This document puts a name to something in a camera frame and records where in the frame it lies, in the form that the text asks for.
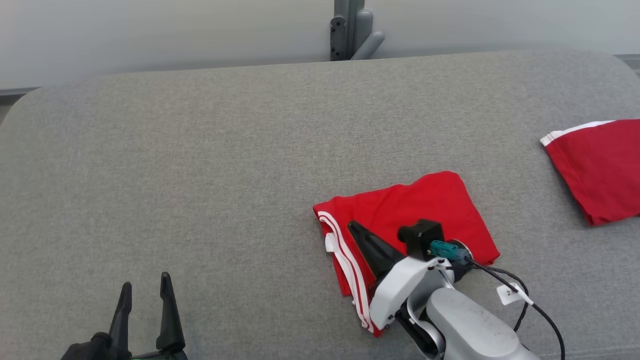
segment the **sticker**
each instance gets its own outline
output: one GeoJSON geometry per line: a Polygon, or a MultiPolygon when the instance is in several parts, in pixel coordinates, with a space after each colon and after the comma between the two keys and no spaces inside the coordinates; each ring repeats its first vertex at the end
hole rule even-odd
{"type": "MultiPolygon", "coordinates": [[[[517,283],[511,282],[510,284],[514,288],[518,289],[518,291],[522,291],[522,289],[518,286],[517,283]]],[[[522,297],[520,297],[520,295],[518,295],[518,293],[509,289],[509,287],[506,285],[500,285],[496,290],[498,291],[498,295],[500,296],[502,305],[509,305],[512,302],[516,302],[518,300],[524,300],[522,297]]]]}

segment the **gray couch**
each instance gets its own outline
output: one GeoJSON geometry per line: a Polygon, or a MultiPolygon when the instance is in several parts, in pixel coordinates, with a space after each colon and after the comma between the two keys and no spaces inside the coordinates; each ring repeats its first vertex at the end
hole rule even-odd
{"type": "MultiPolygon", "coordinates": [[[[312,205],[452,170],[562,331],[568,359],[640,358],[640,218],[589,228],[538,139],[640,117],[640,79],[582,51],[146,72],[49,86],[0,127],[0,349],[58,359],[131,281],[152,350],[169,271],[192,359],[419,359],[342,298],[312,205]]],[[[486,274],[459,289],[513,324],[486,274]]],[[[546,321],[519,331],[559,358],[546,321]]]]}

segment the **teal connector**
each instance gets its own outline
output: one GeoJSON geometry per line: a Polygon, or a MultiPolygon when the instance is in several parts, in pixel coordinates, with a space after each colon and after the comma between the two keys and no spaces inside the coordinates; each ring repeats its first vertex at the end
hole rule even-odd
{"type": "Polygon", "coordinates": [[[461,249],[457,245],[439,240],[431,242],[430,250],[431,255],[440,256],[441,258],[448,259],[449,261],[458,261],[462,264],[467,263],[465,257],[470,255],[467,249],[461,249]]]}

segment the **red t-shirt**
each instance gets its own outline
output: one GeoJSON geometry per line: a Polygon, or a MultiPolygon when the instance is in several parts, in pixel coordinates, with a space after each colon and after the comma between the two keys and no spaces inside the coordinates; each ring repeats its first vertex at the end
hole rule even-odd
{"type": "Polygon", "coordinates": [[[640,119],[590,122],[540,142],[589,225],[640,214],[640,119]]]}
{"type": "Polygon", "coordinates": [[[464,243],[476,261],[491,264],[500,256],[464,183],[454,172],[429,174],[411,185],[334,197],[315,205],[314,212],[322,225],[326,249],[333,253],[340,290],[344,296],[353,296],[362,326],[375,336],[382,333],[369,316],[374,295],[369,288],[376,279],[347,229],[350,221],[362,224],[403,254],[406,246],[397,239],[398,229],[427,219],[440,222],[445,239],[464,243]]]}

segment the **white trim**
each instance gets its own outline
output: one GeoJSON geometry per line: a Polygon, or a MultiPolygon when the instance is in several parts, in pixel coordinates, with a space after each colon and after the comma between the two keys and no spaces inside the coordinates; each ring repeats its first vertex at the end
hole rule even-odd
{"type": "Polygon", "coordinates": [[[586,124],[582,124],[582,125],[578,125],[578,126],[574,126],[571,127],[567,130],[556,130],[556,131],[552,131],[549,134],[545,135],[545,137],[543,137],[542,139],[540,139],[540,142],[542,143],[542,145],[547,146],[549,145],[551,142],[553,142],[555,139],[559,138],[560,136],[566,135],[568,133],[572,133],[574,131],[580,130],[580,129],[585,129],[587,127],[595,127],[595,126],[600,126],[600,125],[604,125],[604,124],[608,124],[610,122],[614,122],[615,120],[608,120],[608,121],[592,121],[592,122],[588,122],[586,124]]]}
{"type": "Polygon", "coordinates": [[[319,221],[329,225],[333,233],[336,235],[329,238],[331,240],[336,240],[337,238],[336,243],[331,246],[331,248],[333,248],[333,255],[335,255],[335,258],[338,260],[338,263],[347,278],[347,282],[351,288],[351,295],[354,298],[354,303],[358,312],[358,317],[362,321],[362,327],[365,327],[369,332],[373,332],[374,326],[371,322],[371,317],[369,316],[369,297],[367,296],[367,286],[364,282],[362,271],[360,271],[360,266],[344,241],[342,231],[333,216],[326,211],[318,211],[317,215],[319,221]]]}

